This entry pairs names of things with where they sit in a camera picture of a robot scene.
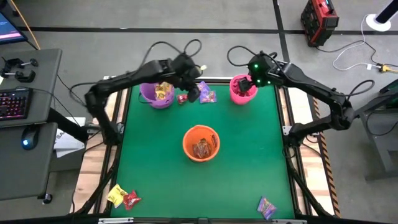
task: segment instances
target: green table surface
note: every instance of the green table surface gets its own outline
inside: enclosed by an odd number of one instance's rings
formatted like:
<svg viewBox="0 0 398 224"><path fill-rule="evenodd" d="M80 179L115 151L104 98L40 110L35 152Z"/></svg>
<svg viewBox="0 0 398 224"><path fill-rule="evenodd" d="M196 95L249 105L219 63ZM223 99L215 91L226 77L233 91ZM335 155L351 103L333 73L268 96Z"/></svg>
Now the green table surface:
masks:
<svg viewBox="0 0 398 224"><path fill-rule="evenodd" d="M116 182L142 200L130 211L113 208L112 217L262 218L261 196L278 208L272 218L294 217L274 87L246 105L230 100L228 85L210 88L217 103L175 100L163 110L138 102L133 89ZM197 124L220 136L210 162L194 163L182 149Z"/></svg>

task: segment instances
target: purple candy wrapper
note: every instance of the purple candy wrapper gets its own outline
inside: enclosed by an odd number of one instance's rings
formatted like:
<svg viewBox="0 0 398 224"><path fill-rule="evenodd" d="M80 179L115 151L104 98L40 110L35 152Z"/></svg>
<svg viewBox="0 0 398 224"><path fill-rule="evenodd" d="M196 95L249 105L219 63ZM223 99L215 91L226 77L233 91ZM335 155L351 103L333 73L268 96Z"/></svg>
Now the purple candy wrapper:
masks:
<svg viewBox="0 0 398 224"><path fill-rule="evenodd" d="M263 196L260 199L259 206L257 207L257 212L265 212L271 203Z"/></svg>
<svg viewBox="0 0 398 224"><path fill-rule="evenodd" d="M269 205L267 210L262 213L266 220L270 219L270 217L275 213L276 207L273 205Z"/></svg>
<svg viewBox="0 0 398 224"><path fill-rule="evenodd" d="M198 84L198 88L200 90L201 93L203 92L208 92L210 91L209 86L205 83L205 81L202 81Z"/></svg>
<svg viewBox="0 0 398 224"><path fill-rule="evenodd" d="M216 91L207 91L200 93L200 103L216 103L217 96Z"/></svg>

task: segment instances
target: computer mouse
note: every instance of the computer mouse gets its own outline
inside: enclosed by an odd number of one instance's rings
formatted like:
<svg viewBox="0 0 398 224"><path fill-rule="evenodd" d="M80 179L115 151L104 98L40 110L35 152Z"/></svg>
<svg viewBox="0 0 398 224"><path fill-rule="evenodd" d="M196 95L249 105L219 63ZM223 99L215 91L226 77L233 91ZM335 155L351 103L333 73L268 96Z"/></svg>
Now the computer mouse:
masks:
<svg viewBox="0 0 398 224"><path fill-rule="evenodd" d="M36 147L39 141L40 125L33 124L26 126L22 132L21 143L25 150L32 150Z"/></svg>

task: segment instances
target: yellow candy wrapper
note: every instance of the yellow candy wrapper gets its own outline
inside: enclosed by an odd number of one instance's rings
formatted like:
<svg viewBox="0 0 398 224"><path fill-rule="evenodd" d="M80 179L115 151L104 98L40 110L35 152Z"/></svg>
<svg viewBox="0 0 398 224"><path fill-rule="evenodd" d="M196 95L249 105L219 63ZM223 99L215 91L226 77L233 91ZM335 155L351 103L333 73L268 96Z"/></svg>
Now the yellow candy wrapper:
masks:
<svg viewBox="0 0 398 224"><path fill-rule="evenodd" d="M112 202L114 207L117 208L119 207L120 204L123 203L123 197L127 195L127 192L125 192L119 184L116 184L111 191L109 191L108 194L108 201Z"/></svg>
<svg viewBox="0 0 398 224"><path fill-rule="evenodd" d="M162 82L161 84L156 84L155 86L155 98L156 100L164 100L166 96L172 91L171 84L167 82Z"/></svg>

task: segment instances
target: red power station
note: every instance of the red power station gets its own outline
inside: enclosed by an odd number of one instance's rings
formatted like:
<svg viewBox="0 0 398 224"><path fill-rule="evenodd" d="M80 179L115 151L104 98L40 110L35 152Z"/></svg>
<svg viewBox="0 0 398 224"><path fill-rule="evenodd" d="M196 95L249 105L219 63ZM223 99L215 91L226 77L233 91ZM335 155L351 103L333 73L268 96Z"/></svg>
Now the red power station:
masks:
<svg viewBox="0 0 398 224"><path fill-rule="evenodd" d="M301 14L308 46L323 46L337 27L338 20L331 0L308 0Z"/></svg>

